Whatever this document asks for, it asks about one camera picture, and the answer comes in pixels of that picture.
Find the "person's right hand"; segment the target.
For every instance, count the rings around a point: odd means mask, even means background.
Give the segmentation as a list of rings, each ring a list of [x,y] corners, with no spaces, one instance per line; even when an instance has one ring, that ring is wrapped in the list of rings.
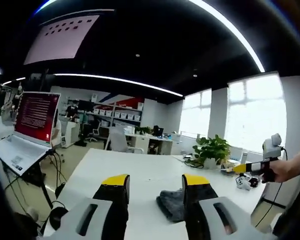
[[[283,183],[295,177],[291,161],[276,160],[269,163],[269,168],[262,175],[262,182]]]

